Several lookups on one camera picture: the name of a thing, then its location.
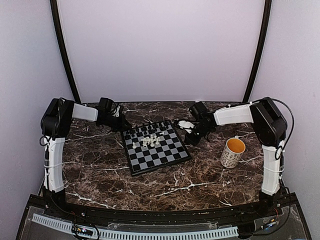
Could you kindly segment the black grey chessboard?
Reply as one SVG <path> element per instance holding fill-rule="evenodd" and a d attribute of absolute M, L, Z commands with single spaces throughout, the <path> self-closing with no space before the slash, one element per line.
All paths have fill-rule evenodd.
<path fill-rule="evenodd" d="M 120 134 L 132 176 L 152 172 L 192 158 L 170 120 L 137 126 L 124 130 Z M 143 147 L 142 138 L 150 135 L 160 137 L 159 144 L 154 147 Z M 133 149 L 133 142 L 137 145 L 136 149 Z"/>

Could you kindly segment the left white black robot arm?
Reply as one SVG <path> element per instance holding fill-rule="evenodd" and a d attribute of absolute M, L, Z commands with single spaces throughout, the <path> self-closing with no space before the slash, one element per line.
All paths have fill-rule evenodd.
<path fill-rule="evenodd" d="M 63 182 L 63 149 L 73 119 L 107 126 L 112 132 L 128 130 L 132 125 L 123 113 L 123 106 L 102 97 L 97 107 L 90 107 L 73 100 L 54 98 L 46 109 L 40 127 L 39 143 L 44 147 L 44 183 L 42 193 L 50 198 L 65 195 Z"/>

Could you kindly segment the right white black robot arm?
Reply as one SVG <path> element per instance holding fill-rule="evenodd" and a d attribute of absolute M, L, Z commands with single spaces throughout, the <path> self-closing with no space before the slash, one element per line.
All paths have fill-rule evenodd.
<path fill-rule="evenodd" d="M 255 101 L 228 105 L 209 111 L 202 102 L 196 102 L 189 109 L 196 124 L 186 128 L 184 141 L 196 146 L 202 138 L 214 132 L 218 126 L 250 123 L 263 151 L 263 181 L 255 213 L 266 217 L 275 208 L 271 199 L 281 188 L 281 177 L 284 171 L 286 144 L 291 137 L 287 133 L 288 123 L 276 106 L 277 99 L 264 97 Z"/>

